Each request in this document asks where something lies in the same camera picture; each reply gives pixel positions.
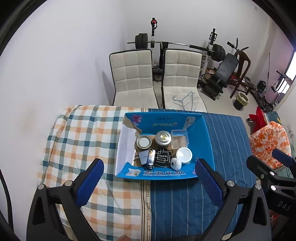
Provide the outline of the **red fabric item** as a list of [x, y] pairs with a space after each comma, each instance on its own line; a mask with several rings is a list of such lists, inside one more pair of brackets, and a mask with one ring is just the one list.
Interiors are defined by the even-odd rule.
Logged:
[[269, 124], [269, 120], [265, 114], [265, 112], [258, 106], [256, 108], [255, 114], [249, 114], [249, 118], [247, 119], [249, 123], [251, 123], [251, 134], [257, 132], [261, 128], [265, 127]]

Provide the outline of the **clear plastic box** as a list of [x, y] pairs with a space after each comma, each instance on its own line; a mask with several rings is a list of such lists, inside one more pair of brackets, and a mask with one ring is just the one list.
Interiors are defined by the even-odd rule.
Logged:
[[171, 148], [179, 149], [187, 147], [189, 144], [187, 130], [172, 130], [171, 131]]

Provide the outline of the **white oval device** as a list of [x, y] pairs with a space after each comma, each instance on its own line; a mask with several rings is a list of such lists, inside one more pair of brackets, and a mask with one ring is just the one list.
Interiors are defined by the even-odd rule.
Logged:
[[171, 168], [175, 171], [180, 171], [182, 168], [182, 162], [178, 158], [172, 158], [170, 162]]

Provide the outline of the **right white padded chair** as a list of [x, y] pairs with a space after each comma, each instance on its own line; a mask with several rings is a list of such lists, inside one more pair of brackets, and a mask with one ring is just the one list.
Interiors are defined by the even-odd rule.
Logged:
[[164, 51], [164, 76], [162, 81], [163, 108], [182, 110], [172, 101], [173, 96], [181, 99], [189, 91], [200, 98], [197, 112], [207, 112], [206, 106], [197, 89], [202, 54], [184, 49], [166, 49]]

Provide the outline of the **black weight bench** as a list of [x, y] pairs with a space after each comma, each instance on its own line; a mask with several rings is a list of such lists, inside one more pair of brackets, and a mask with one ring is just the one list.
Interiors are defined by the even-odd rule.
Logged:
[[237, 57], [228, 53], [214, 74], [210, 74], [210, 78], [205, 82], [198, 80], [198, 87], [202, 89], [202, 92], [206, 96], [215, 101], [218, 94], [223, 93], [223, 88], [227, 87], [227, 81], [230, 79], [237, 65]]

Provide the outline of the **white padded chair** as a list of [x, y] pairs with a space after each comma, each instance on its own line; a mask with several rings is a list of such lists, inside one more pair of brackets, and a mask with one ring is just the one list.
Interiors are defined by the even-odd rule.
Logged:
[[126, 50], [109, 55], [114, 106], [159, 108], [152, 80], [152, 51]]
[[172, 101], [173, 96], [181, 99], [189, 91], [200, 98], [197, 112], [207, 112], [206, 106], [197, 89], [202, 54], [184, 49], [166, 49], [164, 51], [164, 76], [162, 81], [163, 108], [182, 110]]

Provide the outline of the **blue striped cloth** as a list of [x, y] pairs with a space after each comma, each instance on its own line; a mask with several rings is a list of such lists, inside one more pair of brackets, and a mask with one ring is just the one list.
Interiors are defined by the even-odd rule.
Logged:
[[170, 240], [195, 236], [211, 228], [231, 188], [251, 188], [254, 175], [246, 160], [251, 155], [240, 117], [176, 110], [151, 110], [134, 119], [143, 133], [185, 128], [192, 160], [180, 171], [169, 167], [144, 170], [147, 196], [142, 240]]

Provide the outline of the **orange white patterned cloth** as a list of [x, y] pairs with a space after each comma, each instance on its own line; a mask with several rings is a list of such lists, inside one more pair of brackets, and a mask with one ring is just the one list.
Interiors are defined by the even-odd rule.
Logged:
[[272, 156], [274, 149], [291, 156], [290, 141], [282, 125], [271, 121], [249, 137], [252, 154], [265, 162], [270, 168], [277, 169], [283, 166]]

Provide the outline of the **blue cardboard box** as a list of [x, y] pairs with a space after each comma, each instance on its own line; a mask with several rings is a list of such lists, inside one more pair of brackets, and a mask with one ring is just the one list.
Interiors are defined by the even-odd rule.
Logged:
[[195, 178], [204, 159], [215, 167], [206, 113], [126, 113], [117, 144], [115, 175], [132, 180]]

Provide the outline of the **grey blue small box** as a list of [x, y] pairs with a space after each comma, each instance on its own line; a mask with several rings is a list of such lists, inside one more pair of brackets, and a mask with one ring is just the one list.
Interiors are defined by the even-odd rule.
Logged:
[[147, 164], [148, 156], [149, 156], [149, 150], [138, 152], [138, 157], [142, 166], [145, 166]]

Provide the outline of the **brown wooden chair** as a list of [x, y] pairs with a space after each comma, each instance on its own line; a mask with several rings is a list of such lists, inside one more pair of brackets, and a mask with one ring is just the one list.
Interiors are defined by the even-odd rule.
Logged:
[[[237, 83], [235, 85], [235, 88], [234, 88], [230, 98], [232, 98], [234, 96], [235, 92], [238, 90], [240, 85], [250, 87], [249, 84], [244, 84], [242, 82], [243, 78], [245, 77], [246, 73], [248, 72], [248, 70], [250, 68], [250, 65], [251, 65], [250, 58], [242, 50], [237, 50], [234, 56], [238, 57], [238, 70], [237, 70], [236, 74], [234, 75], [237, 78]], [[247, 67], [246, 67], [245, 71], [242, 73], [244, 62], [247, 62]]]

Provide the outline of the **white round jar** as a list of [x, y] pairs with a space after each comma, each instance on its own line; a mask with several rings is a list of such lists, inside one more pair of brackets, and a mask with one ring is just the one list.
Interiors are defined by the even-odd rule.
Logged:
[[191, 161], [193, 154], [187, 147], [181, 147], [176, 152], [176, 158], [179, 159], [183, 164], [187, 164]]

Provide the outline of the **round tin white lid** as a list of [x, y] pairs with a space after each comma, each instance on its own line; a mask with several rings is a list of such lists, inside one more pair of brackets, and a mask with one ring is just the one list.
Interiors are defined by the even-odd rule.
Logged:
[[152, 145], [152, 139], [148, 135], [140, 135], [136, 140], [136, 144], [140, 149], [149, 149]]

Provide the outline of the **left white padded chair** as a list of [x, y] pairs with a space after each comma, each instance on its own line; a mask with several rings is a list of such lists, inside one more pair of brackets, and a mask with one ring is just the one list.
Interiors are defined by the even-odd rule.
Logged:
[[159, 108], [152, 80], [152, 51], [126, 50], [109, 55], [114, 106]]

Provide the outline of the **grey jar silver lid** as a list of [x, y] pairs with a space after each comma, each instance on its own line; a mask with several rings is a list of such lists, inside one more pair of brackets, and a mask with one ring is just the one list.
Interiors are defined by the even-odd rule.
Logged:
[[155, 135], [156, 143], [163, 148], [166, 148], [171, 143], [171, 134], [168, 131], [159, 131]]

